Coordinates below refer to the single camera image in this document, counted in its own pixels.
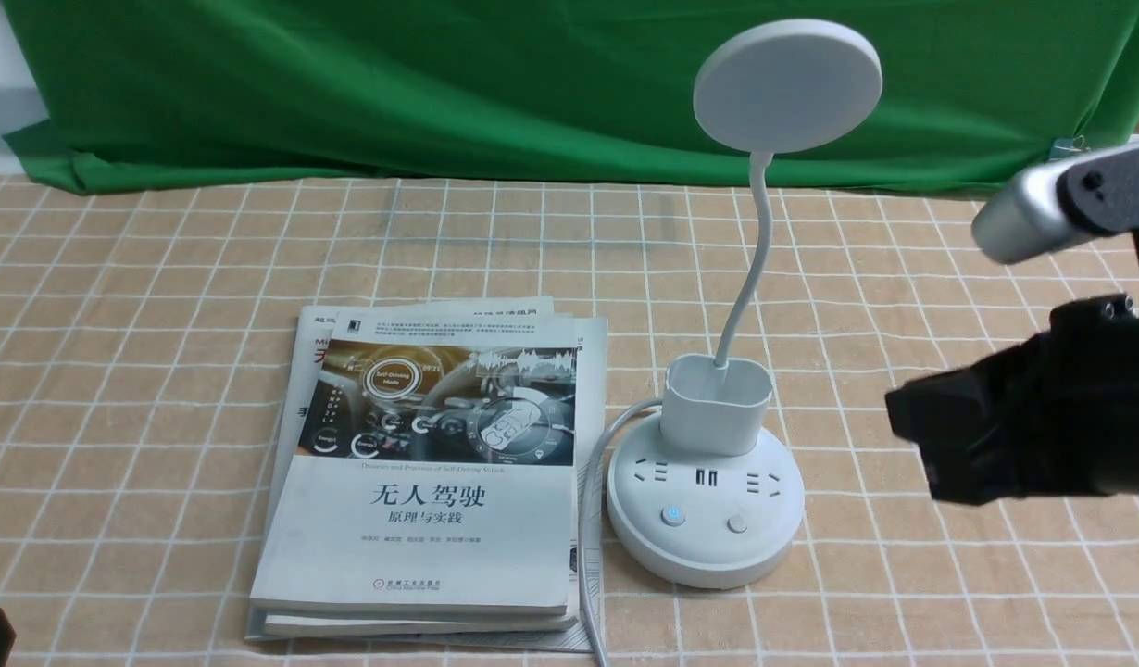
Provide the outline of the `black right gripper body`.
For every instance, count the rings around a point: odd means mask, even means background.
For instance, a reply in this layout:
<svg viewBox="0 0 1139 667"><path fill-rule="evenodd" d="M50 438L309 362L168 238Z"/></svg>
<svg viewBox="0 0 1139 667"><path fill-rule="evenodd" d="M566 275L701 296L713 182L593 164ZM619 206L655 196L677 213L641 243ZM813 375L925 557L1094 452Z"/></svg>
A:
<svg viewBox="0 0 1139 667"><path fill-rule="evenodd" d="M1139 497L1139 316L1126 295L1070 300L1044 331L884 397L931 499Z"/></svg>

